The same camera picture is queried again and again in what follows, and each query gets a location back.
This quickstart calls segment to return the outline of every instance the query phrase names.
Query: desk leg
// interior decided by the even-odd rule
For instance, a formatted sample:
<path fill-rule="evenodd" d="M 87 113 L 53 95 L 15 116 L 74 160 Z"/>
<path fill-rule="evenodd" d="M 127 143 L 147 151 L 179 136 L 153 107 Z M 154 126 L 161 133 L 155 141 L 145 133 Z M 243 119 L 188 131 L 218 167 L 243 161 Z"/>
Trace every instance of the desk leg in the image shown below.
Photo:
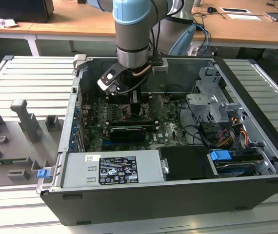
<path fill-rule="evenodd" d="M 196 56 L 201 44 L 202 44 L 201 41 L 192 41 L 191 42 L 191 47 L 188 51 L 188 56 Z"/>
<path fill-rule="evenodd" d="M 76 52 L 76 49 L 75 49 L 75 46 L 74 46 L 74 41 L 69 40 L 69 43 L 70 43 L 71 52 Z"/>
<path fill-rule="evenodd" d="M 36 36 L 29 34 L 29 35 L 25 35 L 24 38 L 28 42 L 28 45 L 32 52 L 32 56 L 41 56 L 41 52 L 36 45 Z"/>

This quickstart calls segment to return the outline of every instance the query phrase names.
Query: blue plastic tab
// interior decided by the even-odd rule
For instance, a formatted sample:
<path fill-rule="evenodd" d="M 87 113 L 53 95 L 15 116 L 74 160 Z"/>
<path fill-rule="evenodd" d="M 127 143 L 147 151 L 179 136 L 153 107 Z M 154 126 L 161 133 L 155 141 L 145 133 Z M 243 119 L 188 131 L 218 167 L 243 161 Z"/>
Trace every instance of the blue plastic tab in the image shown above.
<path fill-rule="evenodd" d="M 38 179 L 48 179 L 50 178 L 50 171 L 51 169 L 40 169 L 37 172 Z"/>
<path fill-rule="evenodd" d="M 231 160 L 231 155 L 227 150 L 214 150 L 211 152 L 212 160 Z"/>
<path fill-rule="evenodd" d="M 148 16 L 150 10 L 150 0 L 113 0 L 113 18 L 119 24 L 138 23 Z"/>

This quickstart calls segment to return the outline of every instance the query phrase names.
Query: robotic arm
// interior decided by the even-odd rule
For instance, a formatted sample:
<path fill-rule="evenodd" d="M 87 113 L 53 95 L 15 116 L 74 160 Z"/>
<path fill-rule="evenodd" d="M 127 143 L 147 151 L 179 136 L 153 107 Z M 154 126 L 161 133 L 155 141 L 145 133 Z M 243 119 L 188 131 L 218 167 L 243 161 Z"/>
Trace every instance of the robotic arm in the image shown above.
<path fill-rule="evenodd" d="M 150 30 L 168 14 L 173 0 L 88 0 L 88 3 L 112 12 L 119 63 L 127 69 L 136 69 L 147 63 Z"/>
<path fill-rule="evenodd" d="M 152 67 L 148 63 L 150 31 L 171 10 L 173 0 L 88 0 L 88 3 L 112 12 L 115 20 L 119 62 L 100 77 L 98 85 L 107 94 L 133 96 L 132 92 L 138 90 L 136 94 L 140 95 L 139 86 Z M 117 77 L 123 78 L 129 87 L 127 91 L 119 91 Z"/>

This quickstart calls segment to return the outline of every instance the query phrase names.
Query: floor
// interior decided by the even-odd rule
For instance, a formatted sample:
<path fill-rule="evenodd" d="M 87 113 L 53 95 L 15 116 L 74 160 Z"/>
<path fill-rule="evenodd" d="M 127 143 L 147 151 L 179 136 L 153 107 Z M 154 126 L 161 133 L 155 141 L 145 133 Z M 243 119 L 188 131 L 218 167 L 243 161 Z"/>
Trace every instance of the floor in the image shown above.
<path fill-rule="evenodd" d="M 43 56 L 73 56 L 75 54 L 112 56 L 115 54 L 114 42 L 75 41 L 77 51 L 72 53 L 68 41 L 39 40 L 39 48 Z M 210 51 L 213 50 L 225 59 L 235 59 L 239 48 L 211 47 Z M 245 59 L 255 59 L 259 53 L 259 49 L 246 49 L 241 56 Z M 0 61 L 5 55 L 30 56 L 31 52 L 25 40 L 0 39 Z M 278 80 L 278 50 L 265 50 L 257 62 L 274 81 Z"/>

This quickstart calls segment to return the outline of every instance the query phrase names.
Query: white paper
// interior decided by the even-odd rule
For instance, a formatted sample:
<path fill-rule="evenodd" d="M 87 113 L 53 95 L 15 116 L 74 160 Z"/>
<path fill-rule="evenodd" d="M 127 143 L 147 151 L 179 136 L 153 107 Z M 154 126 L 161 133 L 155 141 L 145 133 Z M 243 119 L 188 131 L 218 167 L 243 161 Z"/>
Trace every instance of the white paper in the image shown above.
<path fill-rule="evenodd" d="M 0 28 L 13 27 L 18 24 L 13 19 L 1 19 L 0 18 Z"/>
<path fill-rule="evenodd" d="M 228 14 L 233 20 L 261 20 L 257 16 Z"/>

